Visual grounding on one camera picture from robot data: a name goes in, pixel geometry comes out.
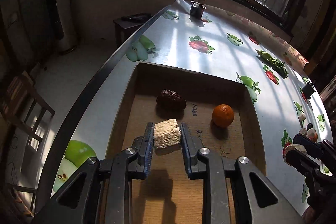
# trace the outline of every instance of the wooden chair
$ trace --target wooden chair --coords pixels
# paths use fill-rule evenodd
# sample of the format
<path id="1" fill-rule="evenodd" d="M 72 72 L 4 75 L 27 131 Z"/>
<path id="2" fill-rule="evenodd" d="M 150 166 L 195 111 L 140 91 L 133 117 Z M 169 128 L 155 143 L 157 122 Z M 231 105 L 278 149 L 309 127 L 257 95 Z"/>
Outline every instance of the wooden chair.
<path id="1" fill-rule="evenodd" d="M 3 94 L 0 110 L 3 117 L 8 122 L 12 123 L 14 126 L 27 133 L 30 137 L 41 142 L 42 138 L 36 134 L 36 130 L 45 112 L 48 110 L 51 113 L 51 116 L 54 116 L 55 111 L 37 93 L 32 83 L 30 82 L 30 79 L 28 79 L 24 74 L 26 74 L 26 72 L 19 76 L 15 76 L 14 79 L 10 82 L 7 90 Z M 20 118 L 16 116 L 16 113 L 18 112 L 20 104 L 27 95 L 33 97 L 34 101 L 31 104 L 26 119 L 24 121 L 21 121 Z M 26 124 L 26 121 L 36 103 L 38 103 L 42 108 L 33 128 L 31 128 Z"/>

